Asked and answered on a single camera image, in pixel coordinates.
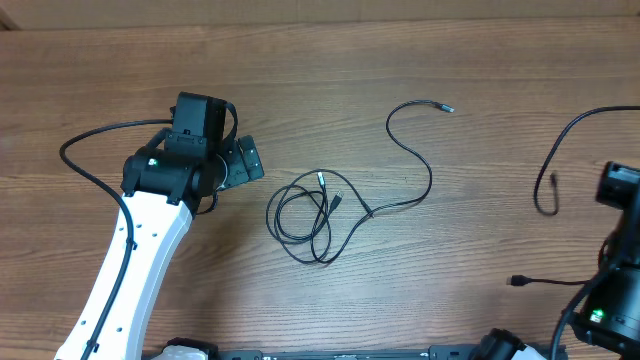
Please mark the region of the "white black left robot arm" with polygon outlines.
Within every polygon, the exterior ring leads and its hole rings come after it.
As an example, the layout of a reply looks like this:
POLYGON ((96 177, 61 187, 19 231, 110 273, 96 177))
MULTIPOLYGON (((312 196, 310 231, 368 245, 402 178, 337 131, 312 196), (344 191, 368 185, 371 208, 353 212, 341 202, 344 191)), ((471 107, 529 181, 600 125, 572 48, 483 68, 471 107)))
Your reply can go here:
POLYGON ((59 359, 138 359, 171 259, 205 198, 255 181, 264 170, 251 136, 224 128, 235 106, 182 92, 160 130, 123 166, 121 189, 71 161, 62 161, 109 194, 119 213, 113 238, 78 322, 58 349, 59 359))

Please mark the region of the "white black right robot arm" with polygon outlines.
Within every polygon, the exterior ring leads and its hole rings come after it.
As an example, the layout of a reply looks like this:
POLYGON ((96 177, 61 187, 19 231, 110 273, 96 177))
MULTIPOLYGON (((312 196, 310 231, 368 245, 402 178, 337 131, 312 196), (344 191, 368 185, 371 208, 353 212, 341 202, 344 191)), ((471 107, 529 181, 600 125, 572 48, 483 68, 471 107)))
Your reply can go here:
POLYGON ((599 253, 601 280, 570 322, 575 337, 615 352, 639 357, 639 170, 609 162, 596 201, 622 211, 599 253))

